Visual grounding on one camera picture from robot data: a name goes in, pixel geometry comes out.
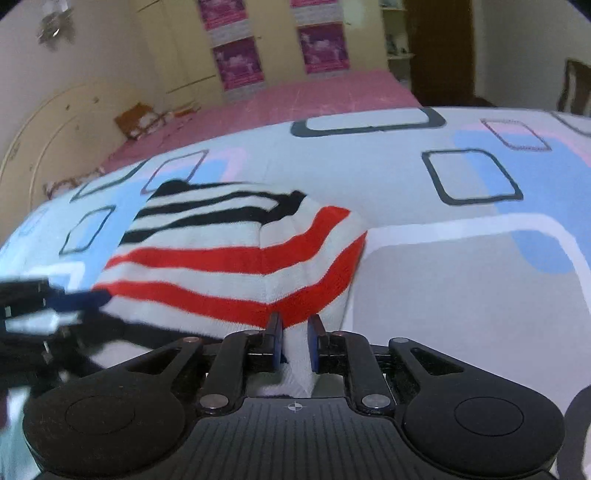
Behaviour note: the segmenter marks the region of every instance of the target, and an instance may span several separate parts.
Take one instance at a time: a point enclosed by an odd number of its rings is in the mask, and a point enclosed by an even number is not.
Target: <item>metal rivet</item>
[[[204,397],[201,397],[201,400],[199,400],[199,403],[201,404],[201,406],[203,408],[217,409],[217,408],[223,408],[226,405],[228,405],[229,400],[225,395],[211,393],[209,395],[205,395]]]
[[[386,395],[380,394],[366,395],[361,402],[367,408],[374,408],[376,410],[379,408],[386,408],[390,405],[390,399]]]

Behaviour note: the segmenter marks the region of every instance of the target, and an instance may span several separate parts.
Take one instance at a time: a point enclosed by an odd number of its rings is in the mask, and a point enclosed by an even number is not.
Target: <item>ceiling fixture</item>
[[[47,0],[43,4],[43,19],[37,38],[50,50],[57,48],[57,42],[64,37],[72,43],[75,36],[72,8],[67,0]]]

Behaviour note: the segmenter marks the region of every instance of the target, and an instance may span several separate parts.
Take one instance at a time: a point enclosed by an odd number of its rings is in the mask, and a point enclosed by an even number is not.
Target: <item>chair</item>
[[[564,90],[558,111],[591,116],[591,67],[568,59],[564,72]]]

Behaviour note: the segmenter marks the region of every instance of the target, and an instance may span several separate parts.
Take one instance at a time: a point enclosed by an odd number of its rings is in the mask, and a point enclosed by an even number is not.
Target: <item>pink poster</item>
[[[223,27],[246,18],[243,0],[197,0],[206,30]]]
[[[349,68],[343,24],[331,23],[298,28],[306,73]]]
[[[243,38],[213,49],[224,90],[264,80],[254,38]]]
[[[316,5],[337,4],[339,0],[291,0],[291,7],[315,7]]]

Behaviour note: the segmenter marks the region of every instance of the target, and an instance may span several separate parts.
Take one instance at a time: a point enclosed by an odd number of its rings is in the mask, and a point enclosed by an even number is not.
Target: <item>bed headboard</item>
[[[140,101],[131,85],[94,82],[39,107],[0,163],[0,245],[46,200],[44,183],[93,170],[125,142],[113,119]]]

